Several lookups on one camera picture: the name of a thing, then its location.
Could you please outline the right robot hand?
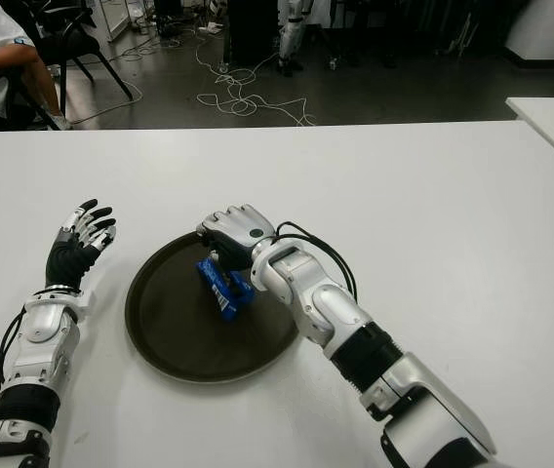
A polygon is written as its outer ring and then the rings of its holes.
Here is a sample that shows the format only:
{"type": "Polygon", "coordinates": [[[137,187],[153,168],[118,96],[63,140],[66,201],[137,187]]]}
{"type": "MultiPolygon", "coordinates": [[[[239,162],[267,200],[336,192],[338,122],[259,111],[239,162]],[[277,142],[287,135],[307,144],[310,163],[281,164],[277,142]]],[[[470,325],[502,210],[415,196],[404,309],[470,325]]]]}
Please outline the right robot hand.
{"type": "Polygon", "coordinates": [[[276,235],[272,223],[249,204],[207,215],[196,231],[226,271],[250,268],[256,245],[276,235]]]}

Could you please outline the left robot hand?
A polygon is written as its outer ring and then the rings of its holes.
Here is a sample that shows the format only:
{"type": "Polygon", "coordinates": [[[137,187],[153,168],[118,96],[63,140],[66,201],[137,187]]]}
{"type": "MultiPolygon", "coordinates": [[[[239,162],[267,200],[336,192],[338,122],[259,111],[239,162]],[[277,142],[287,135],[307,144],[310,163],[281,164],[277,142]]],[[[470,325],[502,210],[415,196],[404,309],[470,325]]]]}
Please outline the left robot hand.
{"type": "Polygon", "coordinates": [[[83,277],[114,241],[116,219],[97,199],[75,208],[62,223],[49,251],[45,286],[79,291],[83,277]]]}

